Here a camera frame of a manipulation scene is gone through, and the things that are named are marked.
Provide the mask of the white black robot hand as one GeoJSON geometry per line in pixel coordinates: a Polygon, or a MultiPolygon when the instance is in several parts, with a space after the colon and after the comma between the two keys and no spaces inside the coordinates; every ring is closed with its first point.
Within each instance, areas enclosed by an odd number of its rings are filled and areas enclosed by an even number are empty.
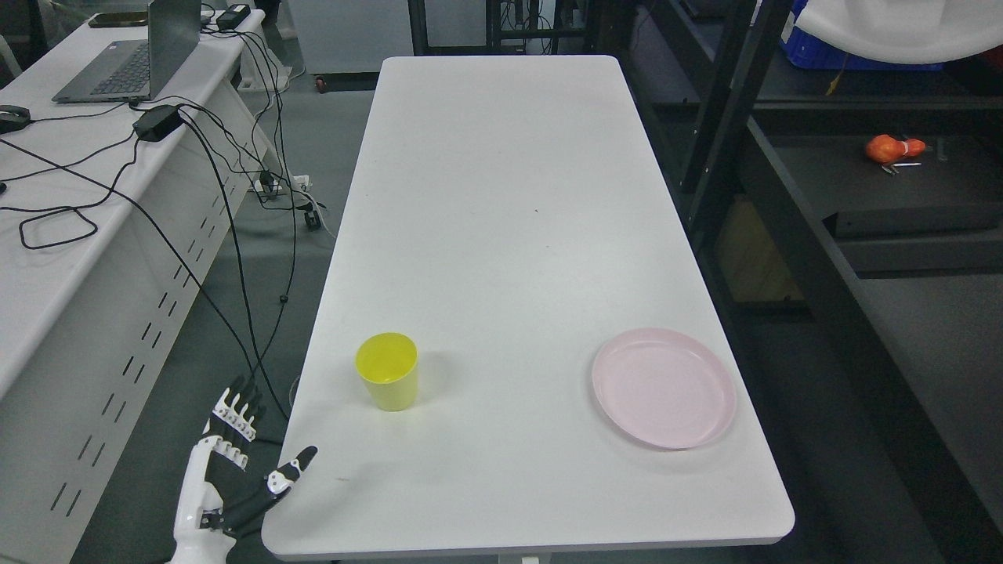
{"type": "Polygon", "coordinates": [[[262,478],[248,474],[262,397],[254,381],[239,376],[215,401],[180,486],[172,563],[225,563],[237,539],[290,493],[316,456],[317,447],[308,446],[262,478]]]}

